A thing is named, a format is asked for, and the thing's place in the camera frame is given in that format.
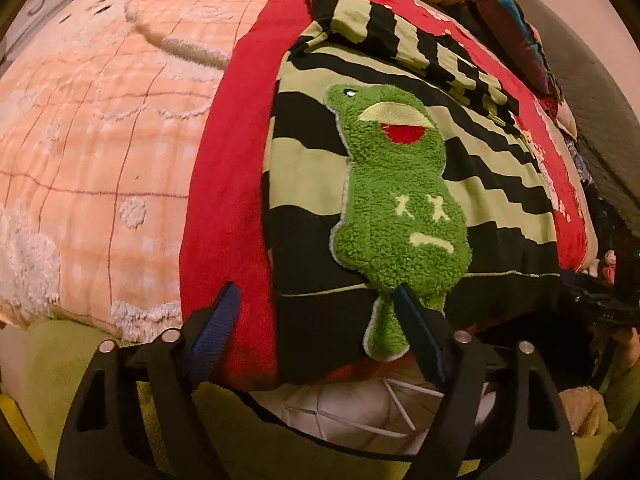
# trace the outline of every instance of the white fluffy embroidery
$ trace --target white fluffy embroidery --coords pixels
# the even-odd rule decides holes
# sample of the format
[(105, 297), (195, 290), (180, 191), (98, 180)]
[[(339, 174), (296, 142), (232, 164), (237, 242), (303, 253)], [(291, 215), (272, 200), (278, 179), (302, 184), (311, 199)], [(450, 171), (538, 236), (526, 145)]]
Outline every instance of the white fluffy embroidery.
[(161, 48), (171, 56), (219, 70), (224, 70), (230, 59), (229, 54), (223, 50), (211, 48), (195, 41), (187, 41), (176, 36), (165, 37), (162, 40)]
[(127, 198), (118, 209), (118, 217), (127, 229), (136, 229), (145, 221), (146, 204), (145, 201), (132, 196)]
[(160, 117), (165, 119), (191, 119), (194, 117), (199, 117), (200, 115), (204, 115), (209, 111), (211, 105), (204, 105), (200, 108), (196, 108), (195, 110), (187, 110), (185, 112), (173, 112), (171, 110), (162, 110), (160, 108), (155, 108), (153, 106), (149, 106), (147, 104), (140, 105), (138, 107), (132, 108), (131, 110), (126, 110), (125, 112), (113, 112), (113, 113), (104, 113), (100, 110), (100, 108), (94, 108), (94, 117), (103, 121), (113, 121), (117, 123), (118, 121), (123, 121), (127, 117), (131, 117), (139, 112), (144, 110), (153, 110)]
[(434, 198), (431, 195), (427, 195), (427, 200), (431, 205), (433, 205), (433, 221), (439, 222), (440, 220), (449, 221), (449, 216), (444, 212), (444, 208), (442, 207), (443, 198), (441, 196), (437, 196)]
[(164, 330), (182, 326), (178, 301), (143, 309), (117, 300), (111, 306), (111, 317), (122, 333), (122, 339), (134, 343), (149, 343)]
[(29, 229), (26, 215), (0, 206), (0, 300), (27, 323), (51, 317), (60, 300), (60, 252)]
[(171, 56), (165, 52), (160, 54), (162, 63), (165, 63), (165, 67), (162, 70), (163, 75), (171, 79), (185, 79), (188, 81), (201, 81), (212, 82), (211, 95), (215, 95), (215, 90), (218, 88), (218, 83), (224, 75), (224, 71), (219, 68), (203, 66), (196, 63), (192, 63), (179, 57)]
[(409, 218), (415, 219), (415, 216), (406, 207), (409, 202), (408, 195), (396, 196), (394, 200), (396, 201), (396, 214), (398, 216), (407, 215)]
[(426, 235), (424, 233), (412, 233), (409, 236), (409, 243), (414, 247), (420, 247), (421, 245), (434, 245), (441, 247), (449, 254), (453, 254), (454, 247), (451, 242), (436, 238), (435, 236)]

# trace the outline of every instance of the black clamp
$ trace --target black clamp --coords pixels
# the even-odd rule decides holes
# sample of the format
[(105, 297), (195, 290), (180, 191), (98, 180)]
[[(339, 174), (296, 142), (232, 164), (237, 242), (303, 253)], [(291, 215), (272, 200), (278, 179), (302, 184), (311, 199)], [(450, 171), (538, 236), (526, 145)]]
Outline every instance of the black clamp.
[[(580, 478), (558, 392), (530, 343), (497, 348), (456, 332), (405, 285), (394, 293), (394, 304), (420, 370), (445, 393), (404, 480), (454, 480), (463, 460), (475, 458), (480, 467), (464, 478)], [(195, 312), (181, 330), (168, 329), (151, 343), (126, 348), (112, 340), (101, 343), (68, 414), (55, 479), (229, 480), (191, 392), (209, 376), (238, 311), (239, 292), (228, 283), (214, 304)], [(487, 380), (500, 388), (478, 431)], [(155, 466), (138, 400), (140, 381), (150, 383), (174, 475)]]
[[(454, 480), (463, 460), (473, 459), (481, 459), (478, 469), (460, 478), (580, 479), (562, 402), (531, 343), (496, 348), (455, 332), (441, 313), (424, 309), (407, 285), (394, 293), (394, 306), (420, 371), (446, 393), (404, 480)], [(496, 382), (497, 398), (477, 432), (485, 381)]]
[(588, 274), (562, 271), (561, 278), (561, 308), (594, 334), (589, 385), (604, 393), (623, 351), (623, 346), (611, 335), (619, 328), (640, 328), (640, 308), (621, 301), (613, 286)]
[[(60, 441), (56, 480), (230, 480), (204, 428), (191, 392), (222, 353), (239, 311), (227, 283), (216, 301), (181, 330), (119, 348), (98, 346), (78, 387)], [(146, 437), (137, 382), (149, 382), (175, 476), (158, 471)]]

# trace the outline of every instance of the red blanket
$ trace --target red blanket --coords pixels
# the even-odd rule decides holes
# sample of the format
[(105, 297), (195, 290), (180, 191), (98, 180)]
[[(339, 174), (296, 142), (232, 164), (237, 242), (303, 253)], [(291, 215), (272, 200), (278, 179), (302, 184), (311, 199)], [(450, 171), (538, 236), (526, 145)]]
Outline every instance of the red blanket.
[[(554, 213), (561, 267), (577, 267), (586, 246), (584, 222), (578, 225), (574, 190), (530, 91), (454, 23), (437, 19), (412, 0), (371, 1), (390, 6), (432, 34), (450, 32), (478, 66), (495, 75), (520, 101), (518, 125), (529, 130), (545, 152), (546, 170), (565, 214), (572, 219), (569, 223), (564, 215)], [(211, 380), (241, 390), (278, 385), (271, 269), (262, 239), (260, 178), (280, 61), (310, 20), (306, 0), (268, 1), (255, 25), (236, 45), (213, 101), (191, 178), (180, 252), (183, 319), (209, 305), (227, 280), (237, 284), (242, 309)], [(406, 359), (379, 364), (364, 357), (320, 381), (362, 380), (402, 367)]]

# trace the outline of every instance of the green fleece fabric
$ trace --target green fleece fabric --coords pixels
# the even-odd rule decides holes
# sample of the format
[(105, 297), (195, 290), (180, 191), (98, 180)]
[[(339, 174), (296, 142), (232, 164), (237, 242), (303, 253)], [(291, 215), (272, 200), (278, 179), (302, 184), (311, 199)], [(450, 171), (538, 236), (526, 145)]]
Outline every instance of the green fleece fabric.
[(626, 428), (640, 402), (640, 362), (609, 385), (604, 400), (609, 420), (619, 430)]
[[(51, 470), (66, 414), (95, 349), (108, 336), (71, 321), (39, 322), (27, 336), (23, 411)], [(143, 417), (156, 463), (170, 472), (148, 387)], [(232, 480), (401, 480), (406, 462), (361, 458), (327, 449), (286, 428), (262, 422), (233, 393), (203, 384), (194, 394), (200, 417)], [(463, 463), (461, 474), (478, 467)]]
[(578, 453), (580, 477), (587, 478), (606, 456), (609, 447), (615, 443), (618, 430), (610, 420), (604, 420), (593, 436), (574, 437)]
[(364, 347), (394, 360), (408, 343), (390, 294), (408, 283), (425, 307), (443, 311), (471, 260), (465, 216), (442, 178), (444, 141), (418, 98), (392, 85), (342, 84), (327, 90), (326, 104), (350, 155), (332, 251), (380, 292)]

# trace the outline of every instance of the green fuzzy frog appliqué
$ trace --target green fuzzy frog appliqué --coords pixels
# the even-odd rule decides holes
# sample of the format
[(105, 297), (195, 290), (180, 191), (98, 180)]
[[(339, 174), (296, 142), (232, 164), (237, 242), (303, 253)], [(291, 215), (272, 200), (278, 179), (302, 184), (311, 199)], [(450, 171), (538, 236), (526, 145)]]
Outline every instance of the green fuzzy frog appliqué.
[(465, 216), (442, 179), (444, 141), (419, 99), (390, 85), (334, 85), (326, 104), (351, 156), (332, 253), (379, 290), (364, 348), (391, 361), (408, 350), (391, 293), (408, 283), (425, 307), (444, 309), (471, 260)]

